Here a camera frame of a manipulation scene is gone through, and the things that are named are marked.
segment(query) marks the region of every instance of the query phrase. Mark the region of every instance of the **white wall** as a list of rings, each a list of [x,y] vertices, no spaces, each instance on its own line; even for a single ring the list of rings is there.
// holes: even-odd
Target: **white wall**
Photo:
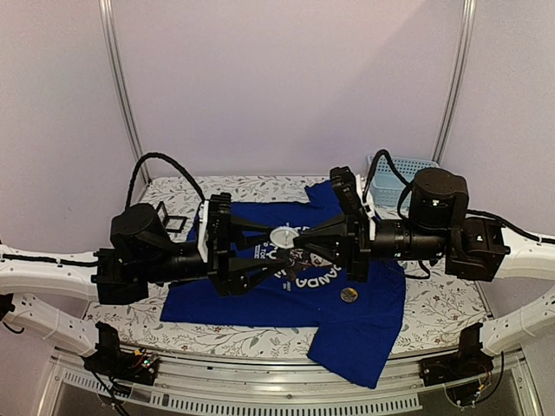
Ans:
[[[14,0],[1,10],[0,238],[27,250],[106,246],[134,162],[98,2]],[[3,327],[0,345],[0,414],[29,416],[51,348]]]
[[[114,2],[143,146],[197,174],[361,170],[380,147],[429,159],[461,12],[441,0]]]
[[[555,3],[478,2],[443,166],[467,178],[470,205],[555,235]],[[485,284],[501,314],[552,284]],[[524,346],[545,414],[555,414],[555,331]]]

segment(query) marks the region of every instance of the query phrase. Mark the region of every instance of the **basket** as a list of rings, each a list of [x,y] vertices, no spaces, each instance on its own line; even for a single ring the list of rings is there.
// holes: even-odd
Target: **basket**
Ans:
[[[368,156],[366,159],[368,165],[372,163],[374,155]],[[399,173],[410,182],[416,173],[426,167],[439,167],[439,165],[431,160],[392,158],[395,167]],[[385,158],[381,158],[375,171],[374,178],[370,183],[370,192],[374,199],[374,205],[397,206],[397,201],[401,196],[401,192],[405,185],[391,172]],[[410,204],[410,194],[403,202],[402,207],[408,208]]]

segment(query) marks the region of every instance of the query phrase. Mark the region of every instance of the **table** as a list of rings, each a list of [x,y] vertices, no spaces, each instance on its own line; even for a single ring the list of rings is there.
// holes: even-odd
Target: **table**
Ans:
[[[229,192],[235,201],[309,202],[304,188],[326,180],[324,177],[233,176],[201,177],[199,185],[207,198]],[[156,206],[164,201],[170,215],[190,218],[185,229],[172,234],[184,241],[199,204],[194,189],[183,178],[155,179],[141,202]],[[394,218],[395,210],[377,207],[383,218]],[[420,270],[414,263],[402,263],[410,274]],[[408,280],[404,322],[392,357],[424,354],[454,348],[460,331],[487,319],[488,312],[473,282],[443,273],[444,265],[432,268],[427,281]],[[150,296],[125,306],[91,303],[86,318],[103,321],[120,334],[123,342],[166,352],[215,354],[233,357],[308,360],[306,354],[317,328],[252,328],[160,322],[167,287],[150,285]]]

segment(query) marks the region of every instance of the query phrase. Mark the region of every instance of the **blue t-shirt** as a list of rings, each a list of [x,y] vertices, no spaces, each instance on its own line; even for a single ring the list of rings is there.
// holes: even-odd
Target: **blue t-shirt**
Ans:
[[[306,188],[308,204],[232,203],[232,213],[256,223],[299,229],[314,227],[341,213],[330,182]],[[191,231],[189,238],[196,238]],[[238,251],[239,257],[283,255],[271,243]],[[214,325],[318,327],[308,357],[361,386],[375,388],[402,326],[405,277],[397,263],[372,262],[366,283],[347,280],[341,270],[302,250],[288,253],[297,278],[285,271],[268,277],[243,296],[219,297],[209,281],[172,288],[161,320]],[[358,298],[347,303],[341,291]]]

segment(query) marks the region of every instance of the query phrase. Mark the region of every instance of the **gold coin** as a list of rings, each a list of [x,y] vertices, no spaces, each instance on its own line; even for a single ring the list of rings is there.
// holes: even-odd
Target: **gold coin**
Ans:
[[[358,292],[353,288],[345,288],[341,291],[341,299],[346,303],[352,303],[358,299]]]

